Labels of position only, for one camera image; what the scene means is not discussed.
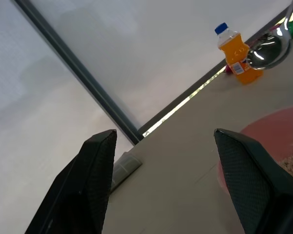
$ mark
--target blue bottle cap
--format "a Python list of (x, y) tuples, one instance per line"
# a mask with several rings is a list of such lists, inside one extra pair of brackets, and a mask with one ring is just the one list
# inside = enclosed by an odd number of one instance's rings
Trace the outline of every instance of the blue bottle cap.
[(220, 24), (217, 28), (215, 28), (215, 33), (218, 35), (218, 34), (221, 34), (223, 31), (225, 31), (226, 29), (228, 28), (227, 24), (226, 23), (222, 23)]

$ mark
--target plastic bottle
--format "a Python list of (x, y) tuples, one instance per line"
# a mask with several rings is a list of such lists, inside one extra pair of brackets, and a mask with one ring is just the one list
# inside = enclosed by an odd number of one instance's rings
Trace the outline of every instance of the plastic bottle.
[(215, 29), (219, 36), (218, 48), (226, 55), (226, 62), (238, 80), (243, 84), (251, 83), (263, 74), (263, 71), (252, 69), (246, 61), (249, 46), (241, 38), (241, 34), (230, 30), (226, 23)]

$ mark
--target beige tabletop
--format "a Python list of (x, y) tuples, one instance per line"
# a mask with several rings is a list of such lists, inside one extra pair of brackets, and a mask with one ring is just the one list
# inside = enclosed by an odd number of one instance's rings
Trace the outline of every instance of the beige tabletop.
[(218, 185), (213, 130), (240, 131), (290, 106), (293, 48), (250, 85), (219, 75), (131, 150), (144, 164), (111, 196), (104, 234), (243, 233)]

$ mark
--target red object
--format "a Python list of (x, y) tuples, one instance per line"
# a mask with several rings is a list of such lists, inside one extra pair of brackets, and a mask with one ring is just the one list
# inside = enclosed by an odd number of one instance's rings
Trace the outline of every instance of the red object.
[(226, 68), (225, 68), (225, 72), (230, 75), (230, 74), (233, 74), (231, 68), (228, 66), (228, 64), (226, 65)]
[[(282, 161), (293, 155), (293, 107), (265, 116), (241, 133), (258, 140), (276, 161)], [(219, 184), (228, 193), (220, 162), (217, 167)]]

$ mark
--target frosted glass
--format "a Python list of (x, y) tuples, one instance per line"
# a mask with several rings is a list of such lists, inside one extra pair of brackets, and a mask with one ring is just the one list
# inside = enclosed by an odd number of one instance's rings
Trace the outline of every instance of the frosted glass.
[[(0, 234), (23, 234), (53, 179), (115, 129), (10, 0), (0, 0)], [(116, 157), (132, 148), (118, 131)]]
[(216, 26), (246, 40), (290, 0), (31, 0), (137, 128), (224, 55)]

